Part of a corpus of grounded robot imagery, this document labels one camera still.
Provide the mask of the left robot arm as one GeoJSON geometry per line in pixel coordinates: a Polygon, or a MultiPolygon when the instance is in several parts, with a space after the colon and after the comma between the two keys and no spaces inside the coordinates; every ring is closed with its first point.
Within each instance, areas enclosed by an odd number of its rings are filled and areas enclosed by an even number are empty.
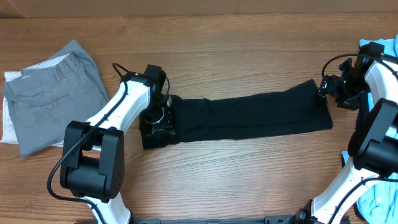
{"type": "Polygon", "coordinates": [[[71,200],[87,204],[97,223],[133,223],[121,196],[124,135],[138,119],[144,149],[163,147],[176,136],[175,115],[169,93],[162,93],[170,82],[161,67],[148,65],[144,73],[117,63],[113,68],[121,77],[119,90],[94,116],[68,124],[63,156],[53,170],[60,171],[71,200]]]}

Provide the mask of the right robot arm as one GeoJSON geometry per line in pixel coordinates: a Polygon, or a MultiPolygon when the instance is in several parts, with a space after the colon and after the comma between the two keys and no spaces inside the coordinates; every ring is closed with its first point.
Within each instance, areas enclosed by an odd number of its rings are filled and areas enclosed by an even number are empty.
{"type": "Polygon", "coordinates": [[[322,76],[318,95],[340,108],[359,110],[348,159],[328,188],[284,223],[348,223],[346,211],[373,185],[397,172],[397,57],[376,41],[345,54],[340,76],[322,76]]]}

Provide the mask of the black polo shirt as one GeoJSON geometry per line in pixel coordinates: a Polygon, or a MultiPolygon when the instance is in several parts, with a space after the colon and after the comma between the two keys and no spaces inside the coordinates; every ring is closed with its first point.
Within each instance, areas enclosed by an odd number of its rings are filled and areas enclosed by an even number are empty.
{"type": "Polygon", "coordinates": [[[313,80],[282,92],[223,100],[181,99],[173,95],[165,122],[140,119],[144,149],[180,142],[250,139],[331,129],[326,103],[313,80]]]}

